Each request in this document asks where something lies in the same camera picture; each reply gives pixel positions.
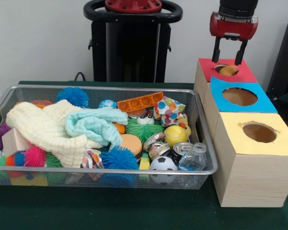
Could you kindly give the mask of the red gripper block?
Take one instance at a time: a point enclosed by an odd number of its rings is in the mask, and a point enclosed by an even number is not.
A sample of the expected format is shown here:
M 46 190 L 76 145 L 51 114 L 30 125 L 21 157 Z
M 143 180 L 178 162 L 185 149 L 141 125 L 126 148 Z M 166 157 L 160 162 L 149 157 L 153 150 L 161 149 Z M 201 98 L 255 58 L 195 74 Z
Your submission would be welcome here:
M 215 45 L 213 50 L 212 62 L 217 63 L 220 55 L 221 38 L 234 37 L 242 41 L 240 49 L 235 58 L 235 65 L 240 65 L 243 60 L 245 48 L 248 40 L 251 40 L 258 27 L 258 17 L 238 19 L 222 16 L 214 11 L 210 17 L 210 34 L 215 36 Z

